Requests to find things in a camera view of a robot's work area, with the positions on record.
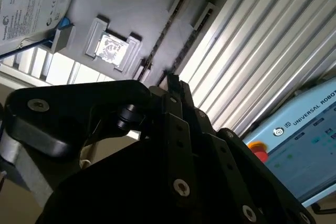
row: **screen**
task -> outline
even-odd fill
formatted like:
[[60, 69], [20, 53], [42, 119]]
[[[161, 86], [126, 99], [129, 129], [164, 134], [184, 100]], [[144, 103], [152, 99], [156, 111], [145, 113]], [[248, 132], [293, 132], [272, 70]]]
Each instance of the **screen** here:
[[301, 202], [336, 183], [336, 102], [269, 153], [265, 163]]

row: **light blue device housing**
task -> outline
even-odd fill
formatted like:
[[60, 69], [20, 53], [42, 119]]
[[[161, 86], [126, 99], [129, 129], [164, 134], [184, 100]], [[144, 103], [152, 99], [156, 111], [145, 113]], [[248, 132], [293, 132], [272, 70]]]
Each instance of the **light blue device housing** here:
[[293, 98], [249, 134], [265, 165], [308, 207], [336, 191], [336, 78]]

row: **aluminum profile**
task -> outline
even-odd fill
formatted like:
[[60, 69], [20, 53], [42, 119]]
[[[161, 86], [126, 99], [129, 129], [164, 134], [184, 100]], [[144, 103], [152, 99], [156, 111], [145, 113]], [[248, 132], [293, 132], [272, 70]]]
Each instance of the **aluminum profile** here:
[[335, 72], [336, 0], [228, 0], [182, 63], [195, 106], [238, 135]]

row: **screw head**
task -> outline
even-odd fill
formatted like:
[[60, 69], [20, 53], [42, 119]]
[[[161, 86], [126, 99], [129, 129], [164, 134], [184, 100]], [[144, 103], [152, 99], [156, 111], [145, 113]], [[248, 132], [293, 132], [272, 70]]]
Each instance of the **screw head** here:
[[206, 114], [202, 110], [199, 110], [198, 113], [202, 118], [206, 117]]
[[227, 131], [226, 134], [227, 134], [227, 136], [228, 136], [229, 138], [233, 138], [233, 137], [234, 137], [234, 135], [232, 134], [231, 131]]
[[245, 217], [251, 221], [251, 222], [256, 222], [257, 221], [257, 216], [254, 213], [254, 211], [247, 205], [243, 205], [243, 213]]
[[300, 212], [300, 216], [307, 224], [311, 224], [310, 220], [303, 212]]
[[45, 100], [31, 99], [27, 103], [28, 107], [36, 112], [46, 112], [50, 109], [49, 104]]
[[182, 179], [176, 179], [173, 186], [175, 191], [182, 197], [188, 197], [190, 195], [190, 188], [186, 181]]

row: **red emergency stop button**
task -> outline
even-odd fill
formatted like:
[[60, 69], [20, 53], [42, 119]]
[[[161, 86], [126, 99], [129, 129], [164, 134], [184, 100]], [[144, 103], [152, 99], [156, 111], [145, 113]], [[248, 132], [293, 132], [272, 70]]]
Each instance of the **red emergency stop button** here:
[[266, 152], [267, 146], [262, 142], [253, 142], [248, 145], [250, 150], [263, 162], [265, 163], [268, 159], [268, 154]]

